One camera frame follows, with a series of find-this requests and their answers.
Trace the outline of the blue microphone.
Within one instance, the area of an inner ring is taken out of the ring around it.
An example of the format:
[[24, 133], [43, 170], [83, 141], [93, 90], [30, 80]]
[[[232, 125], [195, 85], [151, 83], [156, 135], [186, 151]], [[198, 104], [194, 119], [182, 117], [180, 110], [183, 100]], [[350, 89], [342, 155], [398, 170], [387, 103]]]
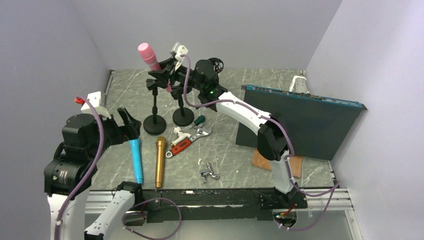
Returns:
[[142, 169], [140, 138], [130, 140], [129, 145], [131, 149], [132, 166], [133, 166], [135, 182], [138, 184], [143, 184], [144, 178], [143, 178], [143, 169]]

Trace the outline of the pink mic round-base stand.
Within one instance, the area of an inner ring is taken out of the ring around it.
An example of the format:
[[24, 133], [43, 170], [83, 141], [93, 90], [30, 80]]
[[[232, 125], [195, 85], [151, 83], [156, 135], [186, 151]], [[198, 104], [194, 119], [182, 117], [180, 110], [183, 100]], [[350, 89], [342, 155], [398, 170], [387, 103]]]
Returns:
[[167, 126], [166, 120], [158, 115], [157, 96], [158, 89], [166, 89], [168, 87], [168, 81], [157, 79], [156, 76], [152, 75], [155, 71], [151, 70], [148, 74], [152, 78], [146, 79], [146, 88], [151, 91], [153, 96], [152, 114], [147, 116], [143, 121], [144, 130], [152, 136], [158, 136], [162, 134]]

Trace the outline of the pink microphone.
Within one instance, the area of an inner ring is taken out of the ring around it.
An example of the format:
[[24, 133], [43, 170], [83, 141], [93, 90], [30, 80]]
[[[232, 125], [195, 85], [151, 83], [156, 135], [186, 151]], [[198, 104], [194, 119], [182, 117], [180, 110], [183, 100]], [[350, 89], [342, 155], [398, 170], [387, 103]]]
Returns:
[[[156, 54], [154, 52], [154, 50], [152, 49], [152, 47], [144, 42], [141, 43], [138, 47], [137, 50], [141, 56], [141, 58], [143, 59], [143, 61], [150, 67], [150, 69], [152, 71], [160, 71], [162, 70], [162, 67], [160, 66], [160, 64], [157, 61], [157, 57]], [[163, 80], [158, 80], [158, 86], [162, 89], [165, 89], [168, 93], [172, 92], [172, 87], [170, 86], [170, 82], [165, 82]]]

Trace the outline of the gold microphone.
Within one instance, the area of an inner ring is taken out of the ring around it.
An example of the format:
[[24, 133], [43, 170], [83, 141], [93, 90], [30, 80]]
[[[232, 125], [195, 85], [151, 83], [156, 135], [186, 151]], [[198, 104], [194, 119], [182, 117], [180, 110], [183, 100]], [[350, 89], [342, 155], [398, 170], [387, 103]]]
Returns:
[[160, 189], [164, 182], [165, 153], [167, 149], [167, 140], [164, 136], [156, 139], [156, 166], [155, 166], [155, 187]]

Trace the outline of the blue mic round-base stand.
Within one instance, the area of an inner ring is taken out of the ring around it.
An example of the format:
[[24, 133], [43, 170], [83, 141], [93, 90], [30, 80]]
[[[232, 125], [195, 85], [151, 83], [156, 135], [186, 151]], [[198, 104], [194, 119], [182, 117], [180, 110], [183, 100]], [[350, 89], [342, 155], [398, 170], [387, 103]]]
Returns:
[[171, 96], [178, 103], [178, 109], [172, 114], [172, 121], [179, 127], [186, 127], [194, 121], [194, 113], [184, 107], [183, 86], [181, 84], [171, 87]]

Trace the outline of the black tripod mic stand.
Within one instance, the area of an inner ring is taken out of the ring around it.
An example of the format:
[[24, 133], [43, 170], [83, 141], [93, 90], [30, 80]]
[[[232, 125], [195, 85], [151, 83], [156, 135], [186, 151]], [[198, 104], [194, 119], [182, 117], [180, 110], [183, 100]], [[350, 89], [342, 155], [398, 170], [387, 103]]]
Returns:
[[212, 68], [217, 74], [223, 71], [224, 62], [221, 59], [217, 57], [211, 57], [208, 59], [208, 61], [212, 64]]

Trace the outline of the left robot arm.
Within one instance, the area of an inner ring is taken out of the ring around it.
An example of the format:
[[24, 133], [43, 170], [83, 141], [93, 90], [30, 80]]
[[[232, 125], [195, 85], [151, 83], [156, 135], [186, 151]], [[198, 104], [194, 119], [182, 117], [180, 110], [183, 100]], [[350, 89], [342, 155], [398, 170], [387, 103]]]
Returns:
[[118, 125], [103, 107], [71, 116], [62, 129], [63, 141], [45, 167], [44, 192], [47, 194], [53, 240], [108, 240], [113, 227], [129, 210], [144, 203], [139, 182], [120, 183], [100, 216], [85, 226], [85, 214], [97, 162], [114, 145], [133, 141], [140, 134], [141, 122], [120, 107], [123, 125]]

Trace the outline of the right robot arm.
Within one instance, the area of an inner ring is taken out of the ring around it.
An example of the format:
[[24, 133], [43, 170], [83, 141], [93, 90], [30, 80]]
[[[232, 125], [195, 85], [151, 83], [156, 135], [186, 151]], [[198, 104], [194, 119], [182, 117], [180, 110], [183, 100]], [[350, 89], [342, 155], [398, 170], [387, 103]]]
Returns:
[[279, 113], [253, 107], [221, 86], [219, 73], [224, 69], [224, 63], [219, 58], [199, 60], [191, 68], [170, 57], [162, 62], [149, 63], [149, 67], [149, 75], [158, 81], [159, 87], [181, 91], [186, 105], [196, 109], [209, 108], [248, 127], [257, 137], [258, 152], [270, 162], [274, 187], [278, 190], [276, 203], [287, 208], [295, 201], [292, 191], [296, 183], [289, 165], [294, 147]]

